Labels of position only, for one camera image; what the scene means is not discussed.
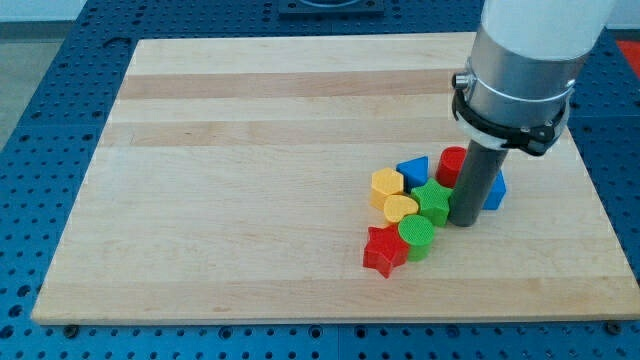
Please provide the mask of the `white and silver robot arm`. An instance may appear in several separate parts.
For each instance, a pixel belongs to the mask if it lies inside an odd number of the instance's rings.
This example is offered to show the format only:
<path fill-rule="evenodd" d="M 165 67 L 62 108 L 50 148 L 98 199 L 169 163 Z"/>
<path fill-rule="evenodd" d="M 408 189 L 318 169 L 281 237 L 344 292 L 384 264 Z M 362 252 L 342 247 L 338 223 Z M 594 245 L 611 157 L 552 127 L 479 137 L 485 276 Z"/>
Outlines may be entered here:
<path fill-rule="evenodd" d="M 564 131 L 577 77 L 614 0 L 486 0 L 452 113 L 476 143 L 542 156 Z"/>

